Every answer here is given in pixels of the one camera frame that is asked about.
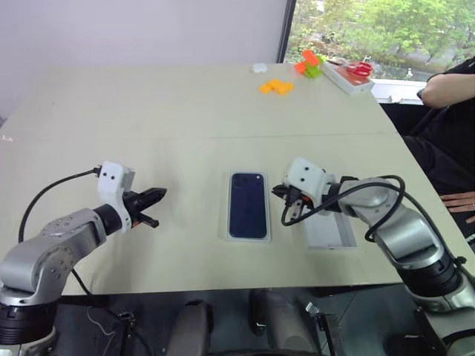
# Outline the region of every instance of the beige tabletop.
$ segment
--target beige tabletop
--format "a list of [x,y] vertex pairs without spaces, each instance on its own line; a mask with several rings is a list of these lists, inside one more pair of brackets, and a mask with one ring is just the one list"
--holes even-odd
[[[247,75],[244,67],[215,70],[221,73],[237,71],[242,76]],[[271,70],[282,72],[279,77],[292,77],[287,67],[272,67]],[[154,82],[153,73],[167,73],[156,68],[150,71],[151,82]],[[262,96],[259,93],[257,98],[260,97],[263,104],[259,109],[258,100],[253,99],[255,113],[245,108],[246,101],[241,102],[242,108],[234,103],[233,109],[228,112],[234,121],[226,116],[223,101],[216,101],[216,108],[208,112],[208,118],[203,118],[205,125],[208,125],[205,130],[196,125],[196,120],[200,120],[205,112],[198,108],[200,103],[206,101],[203,93],[212,91],[211,87],[217,87],[219,76],[213,76],[214,81],[204,83],[204,89],[197,92],[197,98],[203,101],[197,98],[191,103],[183,101],[180,107],[177,99],[174,105],[168,103],[168,107],[163,109],[156,100],[151,100],[148,101],[148,110],[144,104],[140,109],[141,114],[135,117],[128,115],[127,120],[125,112],[113,103],[117,96],[122,96],[122,106],[130,107],[133,102],[135,108],[139,107],[137,83],[140,80],[142,84],[146,82],[146,69],[124,72],[118,69],[94,70],[94,75],[89,72],[88,80],[82,79],[81,73],[84,72],[68,70],[68,75],[53,76],[53,79],[49,79],[50,84],[27,100],[2,129],[1,133],[11,136],[13,141],[0,140],[0,200],[3,202],[0,205],[0,258],[16,243],[21,216],[38,191],[54,180],[85,171],[104,160],[112,160],[136,170],[132,187],[135,191],[157,186],[167,188],[168,193],[162,202],[146,211],[160,221],[157,229],[140,225],[127,234],[112,235],[106,244],[79,262],[76,269],[93,293],[399,282],[398,274],[379,248],[364,241],[363,235],[367,230],[364,223],[351,219],[358,248],[346,251],[310,250],[306,247],[299,226],[285,228],[280,224],[284,205],[282,200],[274,196],[269,197],[272,242],[236,243],[224,240],[229,173],[265,172],[271,188],[280,183],[290,160],[295,156],[303,156],[338,177],[353,175],[365,178],[399,174],[407,183],[407,191],[432,216],[452,252],[466,256],[469,271],[475,270],[474,255],[401,138],[391,132],[392,125],[374,99],[363,96],[358,100],[343,100],[345,96],[340,96],[331,83],[320,78],[317,79],[320,82],[313,82],[312,85],[324,86],[322,92],[325,94],[322,96],[327,96],[330,101],[332,96],[329,93],[333,92],[342,98],[342,104],[335,108],[322,104],[323,108],[327,108],[323,111],[319,105],[307,102],[301,109],[307,122],[295,106],[294,119],[275,117],[270,128],[275,130],[273,135],[265,134],[262,126],[262,121],[270,125],[269,111],[277,113],[274,110],[275,105],[279,105],[278,100],[287,100],[288,105],[292,106],[299,96],[310,97],[310,94],[295,85],[295,93],[299,93],[299,96],[293,100],[291,96],[275,95],[272,98],[269,94]],[[116,82],[122,82],[119,79],[123,77],[132,82],[130,100],[125,95],[125,86],[117,87],[116,82],[106,84],[105,78],[114,77],[118,77]],[[197,77],[202,78],[190,74],[189,81],[194,83]],[[68,83],[66,78],[71,80],[71,91],[67,95],[54,85],[56,82],[58,87],[64,89]],[[254,90],[254,76],[250,76],[249,81],[249,90]],[[102,87],[100,90],[97,88],[95,95],[88,93],[92,88],[90,82],[102,82]],[[302,82],[302,85],[308,85],[309,82]],[[119,88],[120,95],[114,88]],[[306,90],[311,91],[312,88],[309,86]],[[73,93],[79,92],[82,96],[75,100]],[[215,93],[226,98],[219,91]],[[244,90],[243,93],[246,98],[253,98]],[[53,99],[50,97],[53,95],[56,96],[53,101],[55,105],[51,102],[48,104],[47,100]],[[225,101],[226,105],[232,103],[230,98]],[[196,110],[187,109],[187,105]],[[364,105],[364,108],[357,109],[357,105]],[[102,115],[96,113],[92,119],[93,107]],[[289,109],[284,105],[281,110]],[[254,119],[236,115],[236,111],[246,111],[248,115],[254,115]],[[79,117],[81,112],[87,114],[84,119]],[[115,113],[121,116],[117,125],[112,125]],[[148,117],[150,125],[145,124],[144,115]],[[171,120],[172,117],[175,121],[180,120],[180,125]],[[139,127],[134,126],[134,119]],[[228,122],[230,127],[227,128],[220,120]],[[336,122],[339,120],[345,123],[340,124],[342,132],[331,132],[338,129]],[[361,124],[347,125],[355,120]],[[106,130],[106,123],[114,129],[114,134]],[[30,124],[42,129],[35,132],[29,128]],[[189,129],[188,125],[193,126],[194,130]],[[179,126],[183,128],[183,135],[180,135]],[[284,126],[294,131],[278,131]],[[329,131],[317,132],[317,126]],[[372,132],[370,129],[374,127],[380,127],[382,132]],[[89,176],[67,182],[48,192],[33,210],[25,237],[34,236],[47,222],[57,217],[84,207],[95,208],[100,205],[96,184],[96,178]],[[73,278],[69,278],[65,293],[81,293]]]

